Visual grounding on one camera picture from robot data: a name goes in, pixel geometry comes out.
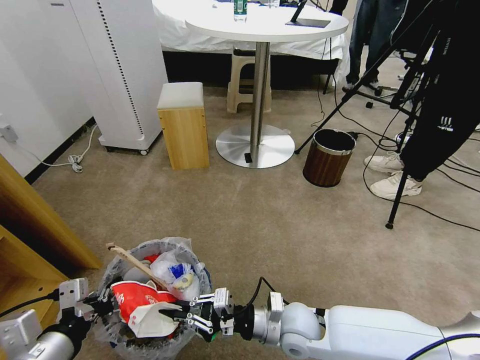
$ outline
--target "jeans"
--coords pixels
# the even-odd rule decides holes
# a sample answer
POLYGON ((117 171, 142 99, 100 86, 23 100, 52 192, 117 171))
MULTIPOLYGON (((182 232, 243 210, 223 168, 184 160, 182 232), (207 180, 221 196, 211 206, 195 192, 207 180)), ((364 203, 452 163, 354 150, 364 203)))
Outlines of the jeans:
MULTIPOLYGON (((397 26, 405 9, 406 0, 358 0, 350 39, 350 73, 348 83, 360 80, 360 62, 364 44, 368 43, 366 69, 370 69, 390 43, 390 34, 397 26)), ((369 81, 376 80, 375 70, 369 81)))

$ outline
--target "water bottle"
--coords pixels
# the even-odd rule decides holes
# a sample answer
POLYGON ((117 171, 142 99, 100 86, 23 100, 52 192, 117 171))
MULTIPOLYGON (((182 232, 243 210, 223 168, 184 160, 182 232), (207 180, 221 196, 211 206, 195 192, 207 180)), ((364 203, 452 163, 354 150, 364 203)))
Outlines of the water bottle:
POLYGON ((268 7, 271 8, 278 8, 280 6, 280 0, 268 0, 268 7))
POLYGON ((236 22, 247 21, 247 0, 233 0, 233 19, 236 22))

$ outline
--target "wooden stool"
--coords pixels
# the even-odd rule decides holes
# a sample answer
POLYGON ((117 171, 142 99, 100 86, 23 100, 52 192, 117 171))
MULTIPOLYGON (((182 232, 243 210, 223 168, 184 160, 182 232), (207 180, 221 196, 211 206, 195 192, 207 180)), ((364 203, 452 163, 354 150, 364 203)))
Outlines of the wooden stool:
POLYGON ((157 111, 172 169, 208 168, 209 147, 202 83, 164 84, 157 111))
MULTIPOLYGON (((234 49, 231 55, 231 74, 228 83, 228 92, 226 95, 226 110, 229 113, 236 114, 240 103, 252 103, 253 95, 251 93, 240 93, 240 87, 244 85, 253 86, 250 79, 240 79, 242 68, 247 64, 255 64, 255 51, 243 51, 234 49)), ((270 61, 267 71, 268 89, 265 92, 263 111, 272 110, 272 88, 270 87, 270 61)))

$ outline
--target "round table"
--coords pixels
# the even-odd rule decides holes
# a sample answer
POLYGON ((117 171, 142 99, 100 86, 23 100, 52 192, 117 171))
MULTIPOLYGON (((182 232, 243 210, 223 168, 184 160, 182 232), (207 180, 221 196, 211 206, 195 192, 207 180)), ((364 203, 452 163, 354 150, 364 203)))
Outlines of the round table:
POLYGON ((234 21, 233 3, 217 7, 200 2, 187 16, 186 26, 192 31, 216 38, 256 42, 251 125, 236 125, 216 139, 218 153, 230 163, 244 168, 270 168, 286 162, 295 150, 293 139, 285 131, 262 126, 270 42, 297 42, 334 37, 347 30, 349 21, 339 15, 305 6, 299 19, 329 20, 324 27, 286 25, 296 8, 258 6, 249 3, 246 22, 234 21))

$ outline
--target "brown trash can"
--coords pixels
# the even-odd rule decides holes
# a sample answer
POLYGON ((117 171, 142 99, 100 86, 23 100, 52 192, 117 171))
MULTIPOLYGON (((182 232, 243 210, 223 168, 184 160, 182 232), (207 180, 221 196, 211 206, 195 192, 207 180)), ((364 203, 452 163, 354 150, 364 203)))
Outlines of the brown trash can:
POLYGON ((355 144, 355 139, 344 131, 318 130, 311 141, 303 176, 318 187, 331 188, 338 185, 355 144))

